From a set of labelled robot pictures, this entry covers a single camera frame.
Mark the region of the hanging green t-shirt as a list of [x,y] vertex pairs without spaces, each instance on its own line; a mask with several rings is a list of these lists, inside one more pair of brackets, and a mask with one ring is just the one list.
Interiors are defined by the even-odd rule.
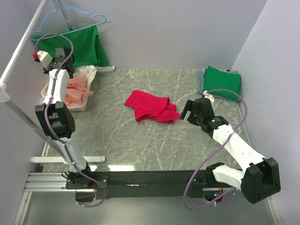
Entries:
[[[62,32],[61,34],[73,43],[73,56],[75,58],[73,65],[75,68],[86,65],[97,67],[107,67],[110,65],[96,26],[73,32]],[[63,47],[71,48],[70,43],[66,39],[58,36],[46,37],[38,44],[39,50],[48,52],[53,58],[56,57],[55,49]]]

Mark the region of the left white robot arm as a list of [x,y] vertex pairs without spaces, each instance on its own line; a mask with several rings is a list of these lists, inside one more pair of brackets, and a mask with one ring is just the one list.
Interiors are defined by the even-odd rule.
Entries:
[[89,188],[94,182],[89,174],[90,167],[75,141],[75,120],[64,100],[69,79],[73,78],[75,68],[70,48],[56,48],[56,57],[39,51],[38,59],[45,66],[49,83],[43,103],[35,107],[35,113],[44,134],[50,137],[61,149],[69,172],[79,174],[77,183],[82,188]]

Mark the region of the peach t-shirt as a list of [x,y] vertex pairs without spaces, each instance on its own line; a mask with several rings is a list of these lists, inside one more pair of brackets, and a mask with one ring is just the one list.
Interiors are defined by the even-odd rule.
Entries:
[[83,106],[92,94],[93,92],[88,89],[88,78],[86,75],[69,79],[66,88],[65,104],[66,106]]

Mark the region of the folded grey-blue t-shirt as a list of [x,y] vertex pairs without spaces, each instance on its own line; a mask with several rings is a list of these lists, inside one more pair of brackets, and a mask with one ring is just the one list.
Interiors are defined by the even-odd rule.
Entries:
[[220,71],[213,67],[197,71],[198,93],[205,90],[226,89],[240,95],[241,75],[238,71]]

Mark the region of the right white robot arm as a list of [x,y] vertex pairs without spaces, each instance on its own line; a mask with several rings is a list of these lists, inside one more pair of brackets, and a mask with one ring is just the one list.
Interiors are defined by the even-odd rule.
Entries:
[[201,130],[219,143],[236,160],[240,169],[233,169],[224,163],[216,163],[206,169],[206,183],[216,187],[220,183],[242,191],[252,204],[266,199],[281,190],[279,166],[277,161],[266,158],[248,145],[222,116],[216,116],[208,98],[188,100],[180,115],[190,124],[200,126]]

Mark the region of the white laundry basket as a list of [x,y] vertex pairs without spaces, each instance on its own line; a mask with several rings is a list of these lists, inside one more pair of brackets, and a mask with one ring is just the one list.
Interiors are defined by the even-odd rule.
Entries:
[[[73,78],[86,75],[88,78],[88,89],[90,90],[90,86],[96,76],[96,72],[97,72],[97,70],[94,66],[78,67],[75,69]],[[55,89],[54,89],[53,100],[52,100],[53,104],[58,101],[65,103],[66,88],[67,88],[69,79],[70,78],[69,78],[68,72],[66,70],[61,69],[57,75],[57,79],[55,82]],[[87,101],[83,104],[83,106],[67,106],[67,108],[71,112],[85,111],[86,107],[87,107]]]

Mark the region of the aluminium rail frame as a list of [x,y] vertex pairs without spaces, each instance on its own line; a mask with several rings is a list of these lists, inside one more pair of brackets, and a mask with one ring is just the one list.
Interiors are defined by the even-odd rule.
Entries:
[[270,197],[250,204],[240,191],[225,195],[217,203],[212,198],[224,184],[209,185],[200,171],[187,194],[188,210],[182,196],[125,197],[78,202],[75,191],[66,189],[67,180],[59,172],[32,172],[28,175],[17,225],[281,225],[276,200]]

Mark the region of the red t-shirt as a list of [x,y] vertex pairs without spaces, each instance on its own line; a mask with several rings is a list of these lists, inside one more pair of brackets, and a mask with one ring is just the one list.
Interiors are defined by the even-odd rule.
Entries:
[[169,97],[157,97],[140,90],[134,90],[124,103],[134,110],[135,120],[155,120],[172,124],[180,119],[177,106],[172,104]]

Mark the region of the black base beam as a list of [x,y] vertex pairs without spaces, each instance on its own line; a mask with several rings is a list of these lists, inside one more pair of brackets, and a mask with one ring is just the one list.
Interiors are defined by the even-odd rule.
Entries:
[[90,203],[110,198],[183,196],[192,174],[192,170],[90,172],[89,179],[78,172],[61,175],[78,202]]

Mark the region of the white cloth in basket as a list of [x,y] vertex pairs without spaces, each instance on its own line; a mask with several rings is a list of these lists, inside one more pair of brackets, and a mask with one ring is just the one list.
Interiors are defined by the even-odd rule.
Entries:
[[41,92],[45,102],[51,99],[53,103],[65,102],[67,104],[80,105],[93,94],[90,85],[96,76],[94,66],[82,66],[75,69],[73,78],[65,69],[56,74],[54,69],[49,72],[49,83]]

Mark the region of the folded green t-shirt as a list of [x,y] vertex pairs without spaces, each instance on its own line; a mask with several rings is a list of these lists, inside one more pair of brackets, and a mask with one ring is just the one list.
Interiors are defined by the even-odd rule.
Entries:
[[204,72],[204,91],[226,89],[228,91],[213,91],[212,95],[222,97],[232,101],[239,101],[240,98],[232,92],[240,96],[241,75],[238,73],[229,73],[220,71],[214,67],[208,66]]

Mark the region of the white clothes rack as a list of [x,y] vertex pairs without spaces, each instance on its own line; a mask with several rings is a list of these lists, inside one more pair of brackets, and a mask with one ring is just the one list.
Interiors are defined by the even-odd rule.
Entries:
[[[2,0],[0,2],[0,71],[3,73],[22,39],[39,0]],[[33,61],[34,44],[29,41],[7,81],[11,99],[33,120],[34,107],[46,83],[42,68]],[[0,105],[0,164],[29,169],[31,157],[41,154],[43,141],[4,103]]]

